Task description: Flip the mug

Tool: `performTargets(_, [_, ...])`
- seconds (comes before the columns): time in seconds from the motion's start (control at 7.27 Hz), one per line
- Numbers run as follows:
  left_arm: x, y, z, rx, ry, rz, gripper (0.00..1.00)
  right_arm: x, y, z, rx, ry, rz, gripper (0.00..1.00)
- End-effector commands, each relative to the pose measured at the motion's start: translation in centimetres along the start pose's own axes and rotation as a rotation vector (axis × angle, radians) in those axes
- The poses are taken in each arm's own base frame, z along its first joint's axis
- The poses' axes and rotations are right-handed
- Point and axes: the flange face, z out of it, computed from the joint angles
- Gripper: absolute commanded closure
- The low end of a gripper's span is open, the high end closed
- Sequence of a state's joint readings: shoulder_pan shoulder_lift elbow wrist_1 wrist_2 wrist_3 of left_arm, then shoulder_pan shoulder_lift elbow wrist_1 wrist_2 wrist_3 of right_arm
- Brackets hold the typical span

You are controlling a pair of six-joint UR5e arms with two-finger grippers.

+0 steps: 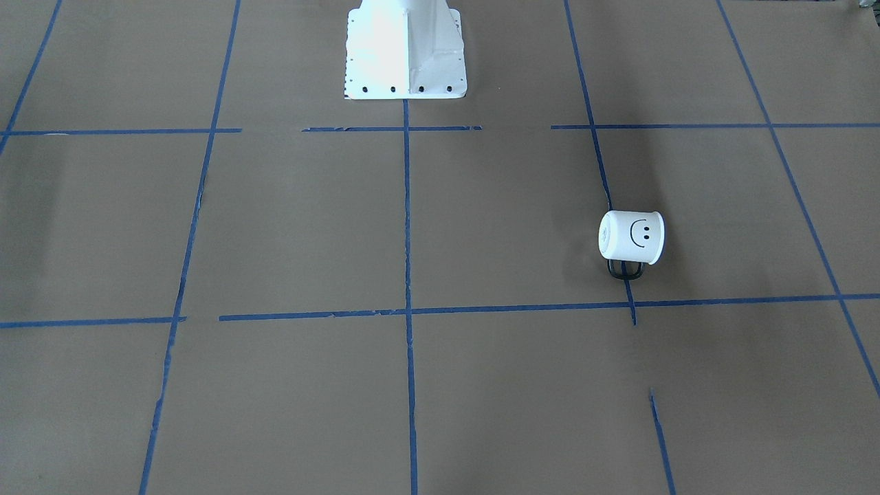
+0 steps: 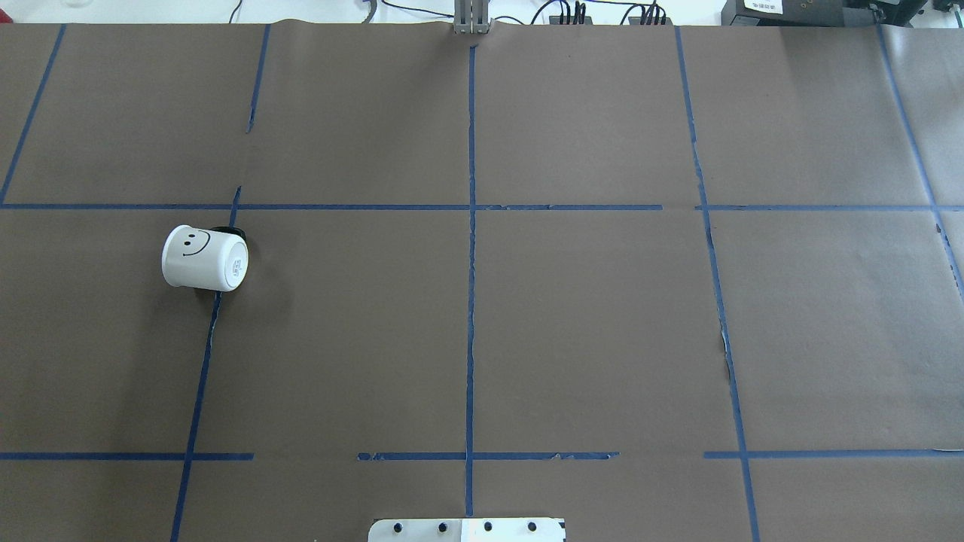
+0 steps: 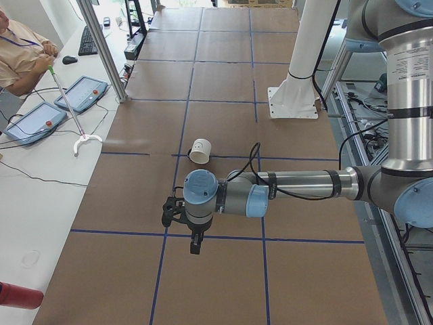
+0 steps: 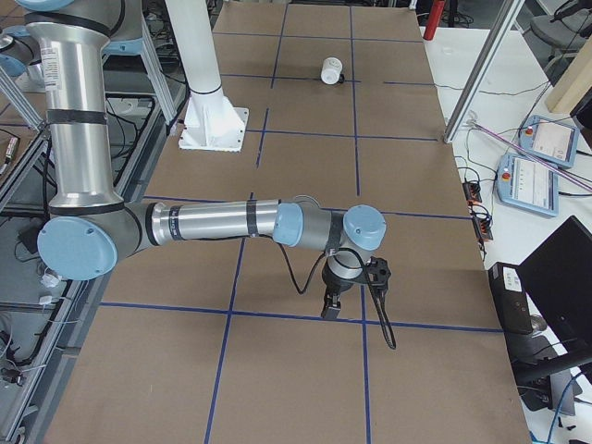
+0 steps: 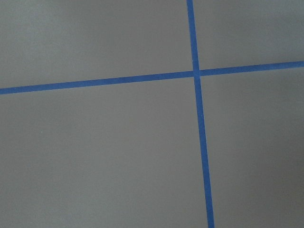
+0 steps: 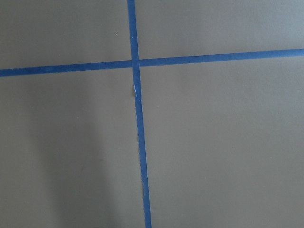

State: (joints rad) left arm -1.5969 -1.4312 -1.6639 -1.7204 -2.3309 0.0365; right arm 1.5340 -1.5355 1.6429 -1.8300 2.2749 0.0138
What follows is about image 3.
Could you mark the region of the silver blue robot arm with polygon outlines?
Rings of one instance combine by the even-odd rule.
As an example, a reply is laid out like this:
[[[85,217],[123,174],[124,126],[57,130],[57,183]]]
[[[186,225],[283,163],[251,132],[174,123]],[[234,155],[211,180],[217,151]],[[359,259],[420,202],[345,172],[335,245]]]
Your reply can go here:
[[[388,157],[380,166],[336,171],[237,172],[217,179],[198,169],[184,181],[190,251],[200,252],[215,213],[263,217],[280,194],[306,200],[343,196],[432,227],[432,2],[352,1],[348,42],[376,42],[387,55]]]

